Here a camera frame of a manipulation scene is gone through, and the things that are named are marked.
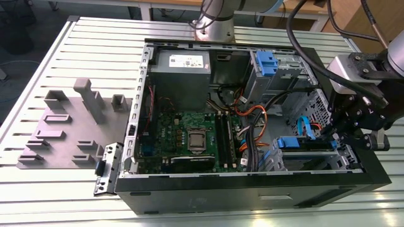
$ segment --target desk leg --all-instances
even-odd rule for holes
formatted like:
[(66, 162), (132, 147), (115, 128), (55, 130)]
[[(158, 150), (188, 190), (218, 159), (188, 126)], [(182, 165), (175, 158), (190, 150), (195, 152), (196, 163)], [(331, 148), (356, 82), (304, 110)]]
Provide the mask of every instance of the desk leg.
[(152, 20), (154, 11), (150, 3), (139, 3), (140, 13), (142, 13), (142, 20)]
[(59, 10), (58, 3), (55, 3), (54, 1), (48, 1), (48, 3), (50, 3), (52, 11)]
[(262, 23), (264, 22), (264, 16), (258, 16), (258, 17), (256, 17), (256, 20), (258, 20), (258, 23), (262, 24)]
[(310, 31), (311, 32), (320, 32), (327, 24), (328, 15), (319, 16), (318, 20), (315, 21)]

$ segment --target metal workbench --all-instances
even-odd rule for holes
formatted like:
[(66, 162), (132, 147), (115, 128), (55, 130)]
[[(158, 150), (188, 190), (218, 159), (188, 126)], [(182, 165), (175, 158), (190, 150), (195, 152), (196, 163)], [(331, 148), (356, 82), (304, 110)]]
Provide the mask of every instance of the metal workbench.
[[(284, 30), (236, 27), (239, 43), (290, 45)], [(15, 167), (24, 144), (36, 128), (51, 89), (79, 96), (75, 79), (91, 78), (103, 97), (131, 96), (135, 88), (144, 38), (192, 40), (187, 24), (80, 18), (68, 21), (0, 129), (0, 226), (403, 226), (404, 225), (404, 120), (387, 132), (392, 144), (378, 152), (392, 184), (310, 209), (240, 211), (136, 216), (119, 197), (94, 197), (95, 172), (20, 170)], [(314, 47), (327, 65), (355, 45), (336, 34), (296, 32), (303, 46)]]

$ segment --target side panel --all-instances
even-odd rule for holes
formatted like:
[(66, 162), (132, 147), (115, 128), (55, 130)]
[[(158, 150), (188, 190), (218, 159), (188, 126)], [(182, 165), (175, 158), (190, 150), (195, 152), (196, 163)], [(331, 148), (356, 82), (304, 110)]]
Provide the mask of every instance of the side panel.
[(316, 207), (356, 190), (339, 186), (276, 187), (119, 192), (119, 196), (136, 214), (156, 214)]

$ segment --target wooden table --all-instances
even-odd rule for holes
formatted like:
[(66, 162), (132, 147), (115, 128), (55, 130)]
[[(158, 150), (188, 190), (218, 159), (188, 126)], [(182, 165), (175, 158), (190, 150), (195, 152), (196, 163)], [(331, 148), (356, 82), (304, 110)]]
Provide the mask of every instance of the wooden table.
[[(203, 0), (58, 0), (60, 2), (71, 3), (87, 3), (87, 4), (100, 4), (100, 5), (115, 5), (115, 6), (128, 6), (139, 7), (142, 10), (143, 20), (152, 20), (152, 9), (180, 9), (180, 10), (200, 10), (200, 5)], [(296, 7), (300, 0), (288, 0), (286, 2), (286, 17), (290, 16), (294, 8)], [(283, 6), (272, 13), (255, 13), (246, 11), (236, 11), (236, 14), (256, 15), (258, 20), (263, 20), (263, 16), (282, 17), (283, 16)], [(314, 5), (314, 1), (310, 0), (303, 6), (300, 12), (295, 18), (315, 20), (311, 27), (312, 32), (320, 32), (328, 21), (327, 7), (322, 8)]]

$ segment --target floor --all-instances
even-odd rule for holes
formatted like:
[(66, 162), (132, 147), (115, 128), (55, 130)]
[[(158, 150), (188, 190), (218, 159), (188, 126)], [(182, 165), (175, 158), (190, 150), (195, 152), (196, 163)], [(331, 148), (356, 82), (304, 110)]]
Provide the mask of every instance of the floor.
[[(52, 11), (46, 1), (34, 1), (31, 7), (36, 23), (27, 27), (27, 31), (35, 43), (34, 50), (23, 55), (11, 55), (0, 47), (0, 68), (8, 75), (8, 79), (0, 82), (0, 125), (14, 107), (20, 93), (34, 75), (39, 63), (42, 62), (54, 40), (63, 28), (70, 15), (80, 15), (84, 17), (104, 17), (115, 19), (130, 19), (130, 11), (127, 7), (104, 6), (91, 4), (59, 3), (59, 10)], [(138, 8), (131, 9), (135, 19), (140, 19), (140, 11)], [(174, 10), (167, 12), (167, 16), (162, 17), (159, 9), (154, 10), (154, 18), (156, 21), (191, 22), (199, 16), (198, 11)], [(236, 26), (256, 26), (254, 16), (235, 15)], [(4, 64), (10, 61), (24, 61)]]

